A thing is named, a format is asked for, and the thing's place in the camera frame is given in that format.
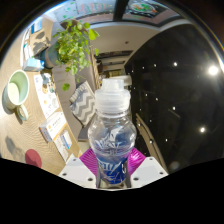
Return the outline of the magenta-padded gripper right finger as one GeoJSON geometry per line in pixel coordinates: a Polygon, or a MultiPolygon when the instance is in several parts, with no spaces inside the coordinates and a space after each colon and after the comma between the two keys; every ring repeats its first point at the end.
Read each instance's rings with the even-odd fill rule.
{"type": "Polygon", "coordinates": [[[154,157],[146,157],[133,148],[127,159],[127,171],[132,188],[140,188],[168,175],[154,157]]]}

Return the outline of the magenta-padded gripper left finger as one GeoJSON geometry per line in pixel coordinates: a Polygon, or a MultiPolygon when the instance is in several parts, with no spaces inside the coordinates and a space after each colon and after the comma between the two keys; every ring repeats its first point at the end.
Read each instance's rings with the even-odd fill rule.
{"type": "Polygon", "coordinates": [[[98,163],[92,149],[80,157],[71,155],[59,176],[84,188],[97,186],[98,163]]]}

